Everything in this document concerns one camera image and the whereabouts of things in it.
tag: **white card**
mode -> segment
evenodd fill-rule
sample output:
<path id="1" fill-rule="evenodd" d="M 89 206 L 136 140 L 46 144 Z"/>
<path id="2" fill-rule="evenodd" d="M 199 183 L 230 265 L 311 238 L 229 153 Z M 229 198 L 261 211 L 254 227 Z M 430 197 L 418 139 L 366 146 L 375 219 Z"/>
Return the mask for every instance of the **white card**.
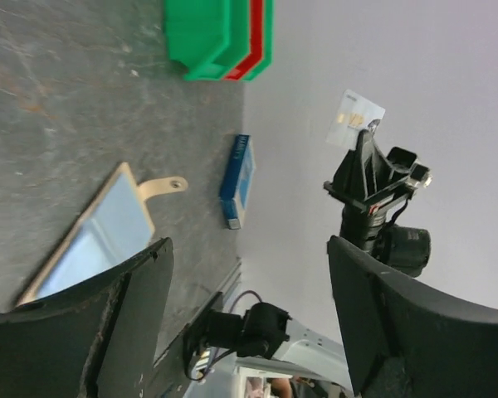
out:
<path id="1" fill-rule="evenodd" d="M 330 125 L 326 142 L 354 150 L 358 141 L 358 133 L 367 129 L 373 121 L 379 124 L 384 115 L 385 109 L 381 106 L 352 90 L 346 90 L 341 98 L 338 113 Z"/>

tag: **blue box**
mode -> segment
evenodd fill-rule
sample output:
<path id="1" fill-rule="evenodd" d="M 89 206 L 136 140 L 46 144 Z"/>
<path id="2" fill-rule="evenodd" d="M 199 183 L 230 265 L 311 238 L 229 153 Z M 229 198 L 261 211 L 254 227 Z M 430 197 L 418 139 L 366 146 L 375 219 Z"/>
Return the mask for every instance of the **blue box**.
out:
<path id="1" fill-rule="evenodd" d="M 231 230 L 243 227 L 255 168 L 251 136 L 237 135 L 219 193 L 223 213 Z"/>

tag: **gray wall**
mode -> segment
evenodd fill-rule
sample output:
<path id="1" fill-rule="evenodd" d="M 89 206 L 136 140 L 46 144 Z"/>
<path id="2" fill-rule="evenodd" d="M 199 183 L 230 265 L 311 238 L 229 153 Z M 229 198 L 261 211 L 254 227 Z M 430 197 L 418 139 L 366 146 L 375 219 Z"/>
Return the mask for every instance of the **gray wall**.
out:
<path id="1" fill-rule="evenodd" d="M 341 205 L 322 190 L 345 89 L 387 109 L 378 142 L 434 171 L 401 222 L 428 228 L 421 280 L 498 308 L 498 0 L 276 0 L 275 63 L 247 86 L 257 172 L 240 235 L 244 283 L 339 336 L 325 242 Z"/>

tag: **green plastic container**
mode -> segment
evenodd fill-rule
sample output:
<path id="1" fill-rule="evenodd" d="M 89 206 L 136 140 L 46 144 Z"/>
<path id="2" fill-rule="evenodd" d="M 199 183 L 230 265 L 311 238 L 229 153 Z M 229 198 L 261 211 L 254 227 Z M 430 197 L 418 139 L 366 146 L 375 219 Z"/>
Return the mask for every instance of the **green plastic container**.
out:
<path id="1" fill-rule="evenodd" d="M 168 56 L 186 65 L 186 80 L 221 80 L 250 52 L 247 0 L 165 0 Z"/>
<path id="2" fill-rule="evenodd" d="M 249 70 L 242 80 L 255 79 L 273 62 L 273 13 L 275 0 L 264 0 L 264 57 L 258 65 Z"/>

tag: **gray tabletop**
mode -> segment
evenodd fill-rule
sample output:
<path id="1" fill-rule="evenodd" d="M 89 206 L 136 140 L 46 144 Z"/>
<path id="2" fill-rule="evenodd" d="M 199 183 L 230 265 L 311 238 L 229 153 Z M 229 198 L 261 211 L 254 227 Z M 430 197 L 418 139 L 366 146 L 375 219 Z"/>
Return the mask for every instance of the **gray tabletop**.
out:
<path id="1" fill-rule="evenodd" d="M 175 248 L 161 346 L 235 265 L 217 193 L 243 88 L 183 81 L 162 20 L 159 0 L 0 0 L 0 310 L 122 161 L 189 182 L 149 201 Z"/>

